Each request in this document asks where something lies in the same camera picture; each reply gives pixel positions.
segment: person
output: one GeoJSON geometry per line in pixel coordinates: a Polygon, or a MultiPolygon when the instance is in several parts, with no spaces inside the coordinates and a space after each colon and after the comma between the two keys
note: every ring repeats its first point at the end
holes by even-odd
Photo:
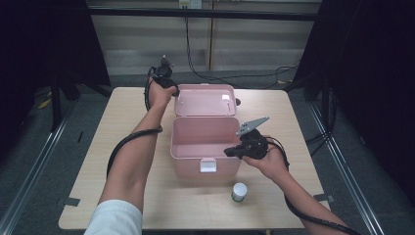
{"type": "MultiPolygon", "coordinates": [[[[149,92],[151,108],[133,133],[157,129],[175,87],[163,89],[152,83],[149,92]]],[[[108,174],[97,208],[94,210],[85,234],[141,234],[144,209],[144,191],[156,149],[157,134],[145,135],[124,144],[117,152],[108,174]]],[[[277,184],[299,211],[346,226],[332,212],[310,196],[289,174],[279,150],[269,146],[262,160],[243,157],[248,165],[277,184]]],[[[309,234],[344,234],[322,225],[301,221],[309,234]]]]}

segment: white sleeve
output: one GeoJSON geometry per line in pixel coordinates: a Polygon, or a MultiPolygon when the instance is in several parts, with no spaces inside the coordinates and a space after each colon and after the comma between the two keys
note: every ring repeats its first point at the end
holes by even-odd
{"type": "Polygon", "coordinates": [[[139,234],[143,214],[132,204],[122,200],[108,200],[94,210],[84,234],[139,234]]]}

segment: small white bottle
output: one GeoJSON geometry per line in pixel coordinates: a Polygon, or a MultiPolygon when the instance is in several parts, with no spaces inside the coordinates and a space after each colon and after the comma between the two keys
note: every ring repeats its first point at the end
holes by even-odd
{"type": "Polygon", "coordinates": [[[245,196],[248,193],[248,188],[247,185],[243,184],[243,183],[236,183],[233,187],[233,191],[232,191],[232,199],[233,201],[240,203],[242,201],[244,201],[245,196]]]}

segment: black cable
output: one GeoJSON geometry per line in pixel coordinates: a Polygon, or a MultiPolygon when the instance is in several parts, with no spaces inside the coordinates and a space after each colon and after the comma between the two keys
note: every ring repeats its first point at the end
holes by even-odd
{"type": "Polygon", "coordinates": [[[144,104],[146,105],[147,111],[150,110],[150,98],[149,98],[149,92],[150,92],[150,86],[153,81],[149,82],[152,72],[155,72],[155,67],[150,67],[149,71],[147,72],[146,77],[146,83],[144,84],[144,104]]]}
{"type": "Polygon", "coordinates": [[[346,227],[346,226],[343,226],[341,224],[331,222],[331,221],[328,221],[328,220],[324,220],[324,219],[321,219],[321,218],[316,218],[316,217],[313,217],[313,216],[309,216],[309,215],[297,210],[290,203],[290,201],[288,200],[288,198],[286,196],[284,196],[284,198],[285,198],[288,209],[299,218],[302,218],[302,219],[307,220],[307,221],[312,222],[312,223],[320,224],[320,225],[323,225],[323,226],[326,226],[326,227],[330,227],[330,228],[342,231],[346,234],[359,235],[358,232],[354,231],[353,229],[351,229],[349,227],[346,227]]]}
{"type": "Polygon", "coordinates": [[[159,129],[140,130],[140,131],[137,131],[137,132],[134,132],[134,133],[128,135],[127,137],[125,137],[121,141],[119,141],[119,143],[115,146],[113,152],[111,153],[110,159],[108,161],[107,177],[108,177],[108,174],[110,173],[111,167],[113,166],[113,162],[114,162],[116,154],[121,149],[121,147],[124,146],[124,144],[126,144],[127,142],[129,142],[129,141],[131,141],[135,138],[138,138],[138,137],[141,137],[141,136],[144,136],[144,135],[158,134],[160,132],[162,132],[161,126],[159,127],[159,129]]]}
{"type": "Polygon", "coordinates": [[[247,75],[232,75],[232,76],[223,76],[223,77],[216,77],[216,76],[210,76],[210,75],[201,75],[199,74],[195,68],[193,67],[193,62],[192,62],[192,57],[190,55],[190,40],[189,40],[189,21],[188,18],[185,18],[185,24],[186,24],[186,44],[187,44],[187,60],[188,60],[188,64],[189,64],[189,68],[190,70],[199,78],[201,79],[205,79],[205,80],[211,80],[211,81],[217,81],[220,80],[223,83],[226,83],[228,85],[234,86],[234,87],[239,87],[239,88],[243,88],[243,89],[250,89],[248,87],[244,87],[229,81],[226,81],[225,79],[229,79],[229,78],[238,78],[238,77],[265,77],[265,76],[272,76],[275,75],[276,79],[275,81],[271,84],[268,85],[266,87],[263,88],[258,88],[258,89],[269,89],[272,86],[274,86],[276,83],[278,83],[278,74],[292,70],[292,69],[296,69],[298,66],[294,66],[294,67],[280,67],[278,68],[274,73],[268,73],[268,74],[247,74],[247,75]]]}
{"type": "MultiPolygon", "coordinates": [[[[287,155],[285,153],[284,147],[282,146],[282,144],[277,139],[272,138],[272,137],[268,137],[268,138],[271,138],[271,139],[277,141],[278,144],[275,144],[273,142],[268,142],[268,143],[271,144],[272,146],[275,146],[281,152],[281,155],[283,156],[284,163],[287,167],[287,170],[289,170],[289,165],[290,164],[287,161],[287,155]]],[[[291,204],[290,200],[288,200],[288,198],[285,195],[284,195],[284,198],[285,198],[285,201],[286,201],[286,204],[287,204],[287,207],[289,208],[289,210],[301,219],[304,219],[304,220],[307,220],[309,222],[316,223],[316,224],[319,224],[319,225],[323,225],[323,226],[326,226],[326,227],[330,227],[330,228],[342,231],[346,234],[351,234],[351,235],[358,235],[359,234],[358,232],[354,231],[353,229],[351,229],[349,227],[346,227],[346,226],[343,226],[341,224],[307,215],[307,214],[299,211],[298,209],[296,209],[291,204]]]]}
{"type": "MultiPolygon", "coordinates": [[[[155,67],[151,67],[147,73],[147,77],[146,77],[146,82],[144,85],[144,103],[146,105],[146,109],[147,111],[150,110],[150,86],[152,84],[153,81],[150,81],[150,77],[151,77],[151,73],[155,72],[156,68],[155,67]]],[[[158,129],[145,129],[145,130],[140,130],[137,132],[134,132],[130,135],[128,135],[127,137],[123,138],[121,141],[119,141],[119,143],[115,146],[115,148],[113,149],[113,152],[111,153],[110,159],[108,160],[108,165],[107,165],[107,177],[108,174],[110,173],[111,167],[113,166],[113,162],[115,159],[116,154],[118,153],[118,151],[121,149],[122,146],[124,146],[124,144],[126,144],[127,142],[144,136],[144,135],[150,135],[150,134],[158,134],[162,132],[162,127],[160,126],[158,129]]]]}

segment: box lid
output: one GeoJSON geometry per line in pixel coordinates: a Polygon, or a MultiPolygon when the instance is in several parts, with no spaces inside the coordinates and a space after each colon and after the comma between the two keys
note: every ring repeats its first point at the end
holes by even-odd
{"type": "Polygon", "coordinates": [[[181,84],[174,111],[180,117],[232,117],[236,114],[234,89],[224,84],[181,84]]]}

